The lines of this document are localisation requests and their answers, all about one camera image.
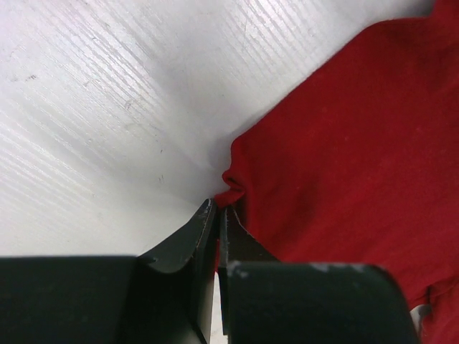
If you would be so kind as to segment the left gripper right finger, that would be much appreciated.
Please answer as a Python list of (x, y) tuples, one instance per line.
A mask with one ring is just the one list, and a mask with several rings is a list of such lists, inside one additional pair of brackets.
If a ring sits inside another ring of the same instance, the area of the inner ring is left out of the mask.
[(366, 264), (277, 260), (221, 214), (219, 285), (230, 343), (417, 343), (407, 302), (392, 276)]

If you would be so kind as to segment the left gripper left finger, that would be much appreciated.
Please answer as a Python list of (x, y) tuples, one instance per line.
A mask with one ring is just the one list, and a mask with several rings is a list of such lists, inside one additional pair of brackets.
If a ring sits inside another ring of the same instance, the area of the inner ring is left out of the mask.
[(4, 257), (3, 343), (208, 343), (217, 207), (140, 256)]

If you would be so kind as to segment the red t-shirt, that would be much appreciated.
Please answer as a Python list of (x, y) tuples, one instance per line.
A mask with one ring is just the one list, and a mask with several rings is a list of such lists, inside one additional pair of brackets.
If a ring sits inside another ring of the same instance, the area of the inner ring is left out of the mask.
[(231, 146), (216, 197), (284, 262), (388, 270), (458, 341), (458, 3), (355, 36)]

